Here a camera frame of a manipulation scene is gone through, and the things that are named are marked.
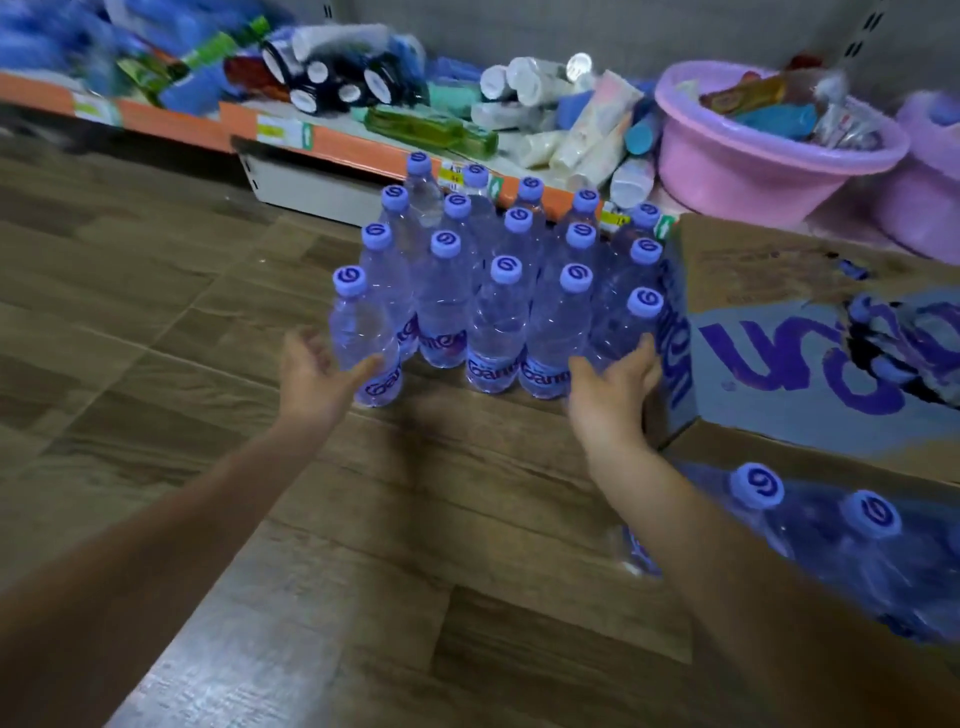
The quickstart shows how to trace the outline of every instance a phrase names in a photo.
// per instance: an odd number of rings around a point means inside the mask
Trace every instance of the bottle cap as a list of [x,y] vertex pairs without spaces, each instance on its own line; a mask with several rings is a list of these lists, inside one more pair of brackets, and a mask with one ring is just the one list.
[[367,274],[359,265],[345,265],[333,272],[333,288],[344,298],[359,296],[367,290]]
[[663,308],[663,296],[653,288],[635,288],[627,299],[627,310],[643,319],[652,319]]
[[503,216],[503,224],[510,232],[527,232],[534,226],[533,212],[524,207],[511,207]]
[[411,152],[407,158],[408,175],[425,175],[431,170],[430,157],[426,152]]
[[388,184],[380,193],[380,204],[391,212],[404,212],[410,206],[410,193],[400,184]]
[[360,231],[360,239],[372,251],[382,251],[394,241],[394,234],[389,225],[370,223]]
[[630,246],[630,260],[637,265],[653,265],[663,255],[663,246],[649,237],[639,237]]
[[497,283],[510,285],[520,280],[523,275],[523,263],[512,255],[498,255],[493,259],[490,267],[490,277]]
[[543,197],[543,180],[537,177],[524,177],[516,190],[518,198],[527,203],[538,203]]
[[869,324],[870,320],[874,318],[873,314],[870,313],[870,304],[869,294],[863,292],[856,294],[847,306],[850,320],[857,324]]
[[467,195],[447,195],[444,212],[454,220],[463,220],[470,215],[470,198]]
[[902,522],[897,507],[873,491],[857,491],[845,497],[840,513],[850,528],[868,539],[900,534]]
[[464,167],[464,184],[467,187],[483,187],[486,189],[490,180],[490,172],[483,164],[468,164]]
[[578,189],[573,196],[573,209],[586,215],[597,209],[599,202],[600,195],[595,189]]
[[589,248],[596,239],[597,230],[593,225],[574,223],[566,229],[567,244],[579,250]]
[[436,231],[430,237],[430,252],[436,257],[451,258],[460,252],[460,235],[453,231]]
[[560,286],[567,293],[584,293],[593,283],[593,271],[581,263],[567,263],[560,272]]
[[759,463],[744,463],[733,471],[730,491],[745,506],[757,511],[780,505],[785,494],[780,476]]
[[630,219],[637,227],[651,231],[660,219],[660,208],[653,203],[640,203],[630,208]]

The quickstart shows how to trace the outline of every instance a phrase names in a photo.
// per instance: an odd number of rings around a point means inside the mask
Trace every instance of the blue packaged item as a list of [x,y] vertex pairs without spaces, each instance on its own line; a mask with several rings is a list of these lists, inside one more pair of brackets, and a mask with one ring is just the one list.
[[523,358],[530,306],[520,287],[523,263],[511,255],[493,259],[490,277],[473,301],[467,329],[467,381],[481,392],[510,388]]
[[544,276],[537,288],[527,333],[527,355],[520,367],[520,385],[538,400],[553,400],[570,393],[568,361],[587,348],[592,283],[589,267],[569,263],[558,276]]
[[657,330],[663,296],[652,288],[635,288],[623,308],[607,311],[593,323],[588,358],[597,372],[636,349],[644,333]]
[[407,259],[414,284],[420,280],[420,268],[429,253],[429,235],[410,209],[410,193],[399,184],[388,184],[380,193],[380,222],[390,226],[394,245]]
[[420,224],[434,230],[444,214],[444,192],[433,177],[433,165],[426,152],[411,152],[407,157],[407,177],[403,186],[410,193],[410,208]]
[[470,298],[469,258],[460,236],[434,232],[417,295],[420,353],[431,366],[450,369],[467,358]]
[[394,328],[379,298],[367,286],[363,268],[346,265],[333,272],[337,298],[330,312],[330,342],[342,370],[351,369],[372,354],[382,354],[384,365],[365,382],[354,400],[380,407],[395,400],[403,387],[399,348]]
[[417,310],[410,265],[396,248],[389,225],[370,223],[360,232],[363,251],[360,267],[367,274],[367,284],[387,307],[387,315],[400,346],[400,361],[417,353]]

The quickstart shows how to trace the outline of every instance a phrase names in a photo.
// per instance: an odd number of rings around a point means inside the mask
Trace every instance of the torn cardboard box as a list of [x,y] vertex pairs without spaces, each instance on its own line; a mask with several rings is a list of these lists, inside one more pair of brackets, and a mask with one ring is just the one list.
[[668,456],[960,504],[960,268],[694,214],[663,265]]

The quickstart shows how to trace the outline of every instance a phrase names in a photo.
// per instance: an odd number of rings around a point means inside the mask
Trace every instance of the hand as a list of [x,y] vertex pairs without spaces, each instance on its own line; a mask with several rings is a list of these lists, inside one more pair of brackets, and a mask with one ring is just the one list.
[[383,367],[383,356],[368,356],[339,372],[316,330],[287,331],[280,359],[278,424],[292,425],[323,439],[344,419],[353,395]]
[[571,356],[567,412],[573,433],[590,458],[603,447],[638,440],[645,444],[640,419],[643,401],[660,381],[660,359],[647,333],[636,349],[602,375],[582,356]]

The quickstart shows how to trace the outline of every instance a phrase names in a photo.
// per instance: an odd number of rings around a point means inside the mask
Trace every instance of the blue bottle cap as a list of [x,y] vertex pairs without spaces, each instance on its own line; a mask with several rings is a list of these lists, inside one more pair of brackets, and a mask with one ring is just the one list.
[[850,315],[850,320],[858,324],[869,324],[870,320],[873,319],[873,314],[870,313],[870,304],[872,300],[870,295],[867,293],[858,293],[853,297],[853,300],[850,301],[850,305],[847,306],[847,313]]
[[877,378],[889,381],[897,386],[902,386],[908,381],[913,381],[920,374],[916,369],[908,367],[905,364],[899,364],[885,354],[877,356],[870,362],[870,371]]
[[380,204],[391,212],[403,212],[410,206],[410,193],[400,184],[388,184],[380,193]]
[[407,158],[408,175],[425,175],[431,170],[430,157],[426,152],[411,152]]
[[470,215],[470,198],[467,195],[447,195],[444,200],[444,212],[454,220],[463,220]]
[[490,172],[483,164],[468,164],[464,167],[464,184],[467,187],[484,187],[490,180]]
[[757,511],[780,505],[785,494],[780,476],[759,463],[744,463],[733,471],[730,491],[745,506]]
[[344,298],[359,296],[367,290],[367,274],[359,265],[345,265],[333,272],[333,288]]
[[639,237],[630,246],[630,260],[637,265],[653,265],[663,255],[663,246],[649,237]]
[[560,286],[567,293],[584,293],[593,283],[593,271],[581,263],[567,263],[560,272]]
[[430,252],[436,257],[454,257],[460,252],[460,235],[453,231],[434,232],[430,236]]
[[600,203],[600,195],[595,189],[577,190],[573,196],[573,209],[582,214],[592,213]]
[[524,177],[516,190],[518,198],[527,203],[538,203],[543,197],[543,180],[537,177]]
[[597,230],[587,223],[574,223],[566,229],[566,242],[574,248],[584,250],[597,239]]
[[627,299],[627,310],[643,319],[652,319],[663,308],[663,296],[653,288],[635,288]]
[[886,539],[900,534],[902,521],[896,506],[873,491],[857,491],[840,504],[844,521],[868,539]]
[[630,208],[630,219],[634,225],[651,231],[660,220],[660,208],[653,203],[640,203]]
[[511,207],[503,216],[503,224],[510,232],[528,232],[534,226],[534,215],[524,207]]
[[497,283],[511,285],[523,275],[523,263],[512,255],[498,255],[490,266],[490,277]]

